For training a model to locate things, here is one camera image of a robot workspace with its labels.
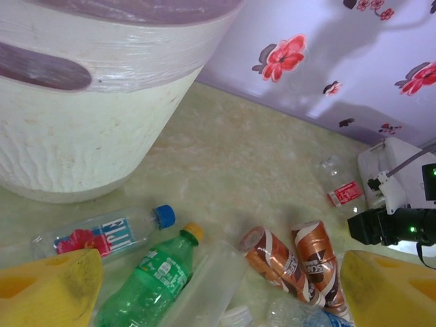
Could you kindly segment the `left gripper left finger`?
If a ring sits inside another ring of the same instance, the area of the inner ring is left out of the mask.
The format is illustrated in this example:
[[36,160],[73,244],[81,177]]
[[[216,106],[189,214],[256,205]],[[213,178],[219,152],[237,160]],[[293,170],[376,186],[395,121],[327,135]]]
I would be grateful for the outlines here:
[[99,251],[81,249],[1,270],[2,326],[87,326],[103,282]]

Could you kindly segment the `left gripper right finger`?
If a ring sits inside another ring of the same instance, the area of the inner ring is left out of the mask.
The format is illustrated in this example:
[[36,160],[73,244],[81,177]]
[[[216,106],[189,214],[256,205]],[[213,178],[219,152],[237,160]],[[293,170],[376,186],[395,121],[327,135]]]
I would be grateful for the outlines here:
[[434,326],[435,271],[375,253],[347,251],[341,283],[356,326]]

